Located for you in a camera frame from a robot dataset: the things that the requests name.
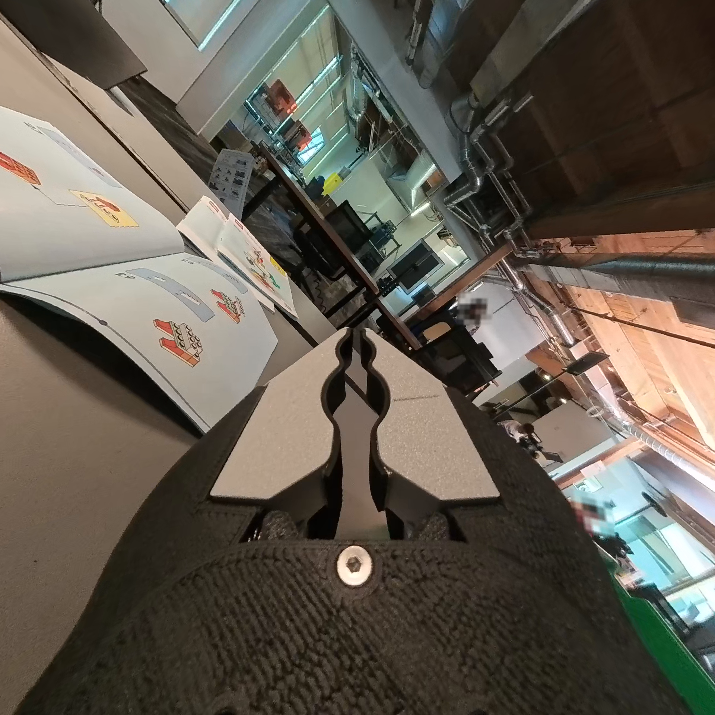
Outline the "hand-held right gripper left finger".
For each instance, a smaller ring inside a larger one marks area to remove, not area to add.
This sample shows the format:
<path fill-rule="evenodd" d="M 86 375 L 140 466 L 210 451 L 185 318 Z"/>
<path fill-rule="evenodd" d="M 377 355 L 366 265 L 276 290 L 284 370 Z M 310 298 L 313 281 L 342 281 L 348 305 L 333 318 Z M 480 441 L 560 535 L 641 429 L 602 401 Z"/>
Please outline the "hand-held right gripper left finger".
<path fill-rule="evenodd" d="M 210 496 L 285 511 L 298 523 L 339 514 L 342 458 L 335 411 L 346 396 L 352 337 L 343 328 L 273 378 Z"/>

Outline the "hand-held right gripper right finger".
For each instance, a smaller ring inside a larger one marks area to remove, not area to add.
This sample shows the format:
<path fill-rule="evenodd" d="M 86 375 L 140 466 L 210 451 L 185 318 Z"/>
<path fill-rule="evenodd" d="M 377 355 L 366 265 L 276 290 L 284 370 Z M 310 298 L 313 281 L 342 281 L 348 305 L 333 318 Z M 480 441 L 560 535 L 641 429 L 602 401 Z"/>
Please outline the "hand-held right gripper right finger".
<path fill-rule="evenodd" d="M 388 525 L 497 503 L 500 492 L 455 401 L 463 396 L 371 329 L 360 332 L 366 396 L 377 415 L 371 496 Z"/>

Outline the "pale blue instruction booklet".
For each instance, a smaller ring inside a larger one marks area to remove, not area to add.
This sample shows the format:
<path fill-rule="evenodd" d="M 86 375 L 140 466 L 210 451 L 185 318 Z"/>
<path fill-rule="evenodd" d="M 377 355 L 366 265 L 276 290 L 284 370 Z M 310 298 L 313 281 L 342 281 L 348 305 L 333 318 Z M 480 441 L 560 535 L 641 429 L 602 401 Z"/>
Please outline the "pale blue instruction booklet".
<path fill-rule="evenodd" d="M 257 384 L 277 338 L 247 282 L 45 121 L 1 108 L 1 290 L 123 353 L 202 433 Z"/>

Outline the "black mesh office chair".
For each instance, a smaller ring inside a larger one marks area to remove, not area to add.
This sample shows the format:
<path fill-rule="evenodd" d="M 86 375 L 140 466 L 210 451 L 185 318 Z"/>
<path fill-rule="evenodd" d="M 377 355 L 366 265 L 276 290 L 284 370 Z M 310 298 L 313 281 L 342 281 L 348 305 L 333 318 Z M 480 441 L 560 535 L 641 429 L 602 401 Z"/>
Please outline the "black mesh office chair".
<path fill-rule="evenodd" d="M 484 343 L 462 325 L 442 321 L 424 330 L 426 344 L 413 354 L 422 368 L 464 396 L 477 394 L 502 375 Z"/>
<path fill-rule="evenodd" d="M 333 228 L 363 269 L 374 276 L 382 263 L 375 240 L 378 228 L 368 227 L 348 201 L 332 210 L 325 219 Z M 298 252 L 309 269 L 328 282 L 334 282 L 346 274 L 343 255 L 307 223 L 294 229 L 292 238 Z"/>

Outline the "grey framed screen on stand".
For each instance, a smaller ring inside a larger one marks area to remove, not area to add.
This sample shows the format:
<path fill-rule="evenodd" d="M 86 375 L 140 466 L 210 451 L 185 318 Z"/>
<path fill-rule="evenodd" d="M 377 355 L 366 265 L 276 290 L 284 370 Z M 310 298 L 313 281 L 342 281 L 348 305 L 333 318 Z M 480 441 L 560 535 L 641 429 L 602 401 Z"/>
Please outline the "grey framed screen on stand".
<path fill-rule="evenodd" d="M 396 285 L 406 294 L 410 294 L 443 265 L 436 251 L 425 239 L 421 239 L 392 263 L 387 271 Z"/>

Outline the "long wooden table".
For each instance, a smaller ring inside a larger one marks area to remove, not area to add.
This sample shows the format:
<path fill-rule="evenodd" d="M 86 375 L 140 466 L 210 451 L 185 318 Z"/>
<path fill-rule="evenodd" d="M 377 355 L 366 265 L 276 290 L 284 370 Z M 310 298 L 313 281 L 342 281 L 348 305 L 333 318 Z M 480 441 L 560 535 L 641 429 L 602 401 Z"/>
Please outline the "long wooden table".
<path fill-rule="evenodd" d="M 422 345 L 408 326 L 406 326 L 400 318 L 393 315 L 383 302 L 382 293 L 376 281 L 357 260 L 332 225 L 323 217 L 306 192 L 289 177 L 287 171 L 279 163 L 278 159 L 273 155 L 266 144 L 255 144 L 254 149 L 259 156 L 265 159 L 269 170 L 274 174 L 274 178 L 248 202 L 244 210 L 244 217 L 248 218 L 275 191 L 278 185 L 282 185 L 286 189 L 291 203 L 299 210 L 305 223 L 340 256 L 338 260 L 340 266 L 355 283 L 355 289 L 329 309 L 328 312 L 325 313 L 325 317 L 333 315 L 355 296 L 361 292 L 365 292 L 364 305 L 345 319 L 340 324 L 340 327 L 356 327 L 377 310 L 381 316 L 388 321 L 392 330 L 401 336 L 403 342 L 409 349 L 413 351 L 421 349 Z"/>

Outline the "white cover instruction booklet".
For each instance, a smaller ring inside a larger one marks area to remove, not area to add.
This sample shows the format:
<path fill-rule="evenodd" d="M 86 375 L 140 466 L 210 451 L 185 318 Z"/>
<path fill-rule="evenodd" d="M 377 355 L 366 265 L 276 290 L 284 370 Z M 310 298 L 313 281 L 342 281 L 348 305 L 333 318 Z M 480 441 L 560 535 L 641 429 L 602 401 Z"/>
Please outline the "white cover instruction booklet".
<path fill-rule="evenodd" d="M 271 313 L 275 312 L 273 300 L 259 286 L 258 282 L 242 269 L 242 264 L 236 266 L 228 257 L 219 252 L 220 237 L 228 224 L 229 228 L 238 232 L 249 247 L 263 249 L 255 236 L 233 214 L 226 216 L 219 204 L 207 196 L 203 196 L 187 213 L 176 228 L 191 246 L 211 263 L 238 277 L 258 302 Z"/>

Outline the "silver ventilation ducts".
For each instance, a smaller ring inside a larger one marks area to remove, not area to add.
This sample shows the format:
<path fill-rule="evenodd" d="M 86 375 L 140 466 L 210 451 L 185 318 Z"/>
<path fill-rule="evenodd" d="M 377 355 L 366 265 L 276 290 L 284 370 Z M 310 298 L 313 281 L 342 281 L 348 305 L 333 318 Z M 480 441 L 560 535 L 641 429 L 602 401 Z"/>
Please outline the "silver ventilation ducts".
<path fill-rule="evenodd" d="M 546 329 L 551 343 L 559 341 L 566 349 L 576 344 L 576 337 L 568 328 L 557 307 L 536 293 L 528 281 L 520 276 L 512 262 L 516 257 L 522 238 L 529 246 L 525 232 L 525 220 L 532 207 L 514 181 L 511 174 L 514 158 L 498 137 L 498 126 L 511 115 L 523 109 L 531 100 L 527 94 L 518 103 L 501 100 L 495 109 L 484 112 L 475 94 L 469 92 L 453 101 L 449 109 L 458 138 L 459 165 L 464 181 L 445 196 L 445 209 L 472 228 L 488 253 L 504 247 L 504 257 L 496 263 L 496 272 L 505 285 L 530 307 L 537 310 L 549 325 Z M 506 218 L 497 228 L 489 222 L 484 210 L 477 207 L 476 198 L 490 185 L 504 205 Z"/>

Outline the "printed instruction sheet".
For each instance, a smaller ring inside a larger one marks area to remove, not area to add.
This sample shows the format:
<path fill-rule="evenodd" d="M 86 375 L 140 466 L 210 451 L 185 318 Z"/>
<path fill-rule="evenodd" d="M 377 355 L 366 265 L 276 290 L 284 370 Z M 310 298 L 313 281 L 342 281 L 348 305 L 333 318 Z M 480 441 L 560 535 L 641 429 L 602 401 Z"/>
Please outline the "printed instruction sheet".
<path fill-rule="evenodd" d="M 234 216 L 240 218 L 255 157 L 237 149 L 222 149 L 212 167 L 208 186 Z"/>

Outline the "green plastic bin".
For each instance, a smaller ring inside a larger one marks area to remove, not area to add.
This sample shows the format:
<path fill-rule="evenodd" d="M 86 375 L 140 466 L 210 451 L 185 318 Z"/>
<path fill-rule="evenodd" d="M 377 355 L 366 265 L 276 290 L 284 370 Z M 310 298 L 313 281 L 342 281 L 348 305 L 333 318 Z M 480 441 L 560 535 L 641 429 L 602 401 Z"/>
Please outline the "green plastic bin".
<path fill-rule="evenodd" d="M 616 563 L 607 563 L 611 583 L 641 643 L 691 714 L 714 713 L 714 682 L 676 635 L 673 626 L 644 598 L 630 593 L 616 578 Z"/>

